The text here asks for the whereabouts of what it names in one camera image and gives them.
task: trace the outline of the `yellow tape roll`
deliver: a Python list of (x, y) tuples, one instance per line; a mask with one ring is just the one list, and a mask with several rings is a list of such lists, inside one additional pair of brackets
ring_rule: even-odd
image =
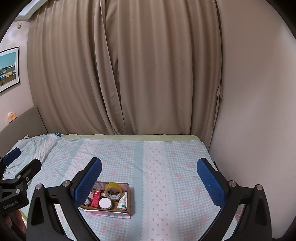
[(112, 201), (119, 200), (123, 196), (122, 188), (117, 183), (108, 183), (104, 193)]

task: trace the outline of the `curtain fold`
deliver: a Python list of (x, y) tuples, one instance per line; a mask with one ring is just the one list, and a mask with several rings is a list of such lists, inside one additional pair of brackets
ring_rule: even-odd
[(214, 0), (50, 0), (28, 73), (46, 128), (193, 134), (209, 146), (221, 78)]

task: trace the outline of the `silver bolt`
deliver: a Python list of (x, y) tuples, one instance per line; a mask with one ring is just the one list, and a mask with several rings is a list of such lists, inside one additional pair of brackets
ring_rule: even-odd
[(237, 183), (235, 181), (229, 181), (229, 185), (231, 187), (235, 187), (237, 185)]
[(39, 184), (36, 185), (36, 189), (37, 190), (40, 190), (41, 188), (42, 188), (42, 184), (41, 183), (39, 183)]
[(257, 188), (259, 191), (261, 191), (261, 190), (263, 189), (263, 187), (262, 187), (260, 184), (256, 185), (256, 188)]
[(67, 187), (67, 186), (69, 186), (70, 185), (70, 181), (69, 180), (67, 180), (67, 181), (63, 181), (63, 183), (62, 183), (62, 185), (64, 186), (64, 187)]

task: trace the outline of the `painting of houses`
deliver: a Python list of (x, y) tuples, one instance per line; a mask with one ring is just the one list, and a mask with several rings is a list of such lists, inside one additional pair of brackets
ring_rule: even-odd
[(0, 92), (20, 82), (18, 72), (19, 47), (0, 52)]

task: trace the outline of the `blue gingham fabric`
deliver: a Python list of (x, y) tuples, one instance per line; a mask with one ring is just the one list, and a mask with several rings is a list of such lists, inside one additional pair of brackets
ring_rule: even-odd
[[(99, 181), (129, 183), (131, 219), (80, 211), (102, 241), (198, 240), (220, 210), (196, 172), (200, 158), (207, 158), (213, 165), (200, 141), (64, 139), (42, 135), (21, 140), (15, 147), (22, 154), (7, 168), (5, 179), (14, 178), (33, 158), (42, 162), (41, 171), (29, 185), (29, 200), (38, 183), (50, 187), (71, 180), (93, 157), (102, 160)], [(75, 240), (60, 206), (56, 205), (56, 209), (67, 236)], [(27, 215), (29, 206), (22, 211)], [(232, 235), (236, 224), (234, 219), (224, 239)]]

